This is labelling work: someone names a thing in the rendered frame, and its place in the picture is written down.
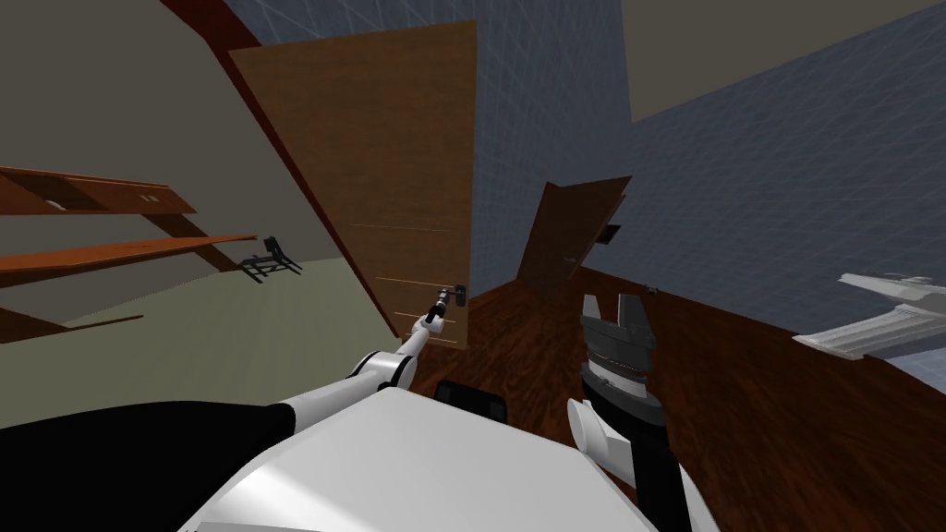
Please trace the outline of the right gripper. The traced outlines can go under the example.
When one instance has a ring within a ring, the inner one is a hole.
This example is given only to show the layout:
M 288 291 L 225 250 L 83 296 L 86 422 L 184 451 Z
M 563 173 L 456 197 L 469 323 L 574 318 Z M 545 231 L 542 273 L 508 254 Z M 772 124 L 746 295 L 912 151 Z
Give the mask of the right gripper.
M 638 296 L 618 296 L 616 322 L 600 319 L 596 296 L 584 295 L 580 322 L 588 348 L 598 355 L 633 369 L 652 369 L 655 336 L 647 328 L 647 314 Z

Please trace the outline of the small brown wooden door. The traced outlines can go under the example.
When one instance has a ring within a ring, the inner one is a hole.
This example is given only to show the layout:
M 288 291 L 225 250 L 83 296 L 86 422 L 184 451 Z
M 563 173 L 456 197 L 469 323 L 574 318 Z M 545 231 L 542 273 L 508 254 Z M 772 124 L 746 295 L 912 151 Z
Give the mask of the small brown wooden door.
M 631 179 L 546 183 L 517 281 L 542 296 L 557 297 L 618 211 Z

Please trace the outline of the large brown wooden door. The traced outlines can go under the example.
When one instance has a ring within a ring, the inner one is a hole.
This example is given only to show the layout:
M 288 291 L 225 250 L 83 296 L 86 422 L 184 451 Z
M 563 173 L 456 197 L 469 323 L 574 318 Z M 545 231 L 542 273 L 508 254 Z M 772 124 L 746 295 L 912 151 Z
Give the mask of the large brown wooden door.
M 242 78 L 395 333 L 470 284 L 474 21 L 245 48 Z

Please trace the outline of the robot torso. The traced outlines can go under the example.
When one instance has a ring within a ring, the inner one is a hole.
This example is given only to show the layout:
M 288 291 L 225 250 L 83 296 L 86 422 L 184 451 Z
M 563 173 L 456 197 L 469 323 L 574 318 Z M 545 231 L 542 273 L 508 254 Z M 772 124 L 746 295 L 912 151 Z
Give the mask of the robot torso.
M 392 387 L 288 398 L 299 431 L 188 532 L 656 532 L 584 454 Z

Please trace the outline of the black chair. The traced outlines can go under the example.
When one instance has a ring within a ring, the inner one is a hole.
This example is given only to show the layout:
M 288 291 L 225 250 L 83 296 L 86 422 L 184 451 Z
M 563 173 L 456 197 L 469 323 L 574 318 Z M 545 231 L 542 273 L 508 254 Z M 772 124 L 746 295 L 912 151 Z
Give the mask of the black chair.
M 263 243 L 266 251 L 265 256 L 253 255 L 238 264 L 239 269 L 253 281 L 262 284 L 263 279 L 267 278 L 270 273 L 279 271 L 302 274 L 302 268 L 286 256 L 274 236 L 264 238 Z

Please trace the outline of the orange-brown wooden desk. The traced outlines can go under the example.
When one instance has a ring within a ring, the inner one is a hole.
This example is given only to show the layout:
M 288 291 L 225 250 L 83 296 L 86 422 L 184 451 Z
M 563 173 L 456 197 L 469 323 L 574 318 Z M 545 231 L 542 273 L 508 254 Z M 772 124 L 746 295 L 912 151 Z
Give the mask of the orange-brown wooden desk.
M 140 215 L 165 238 L 0 257 L 0 289 L 195 253 L 220 272 L 238 266 L 218 245 L 252 235 L 207 236 L 166 184 L 0 166 L 0 216 Z

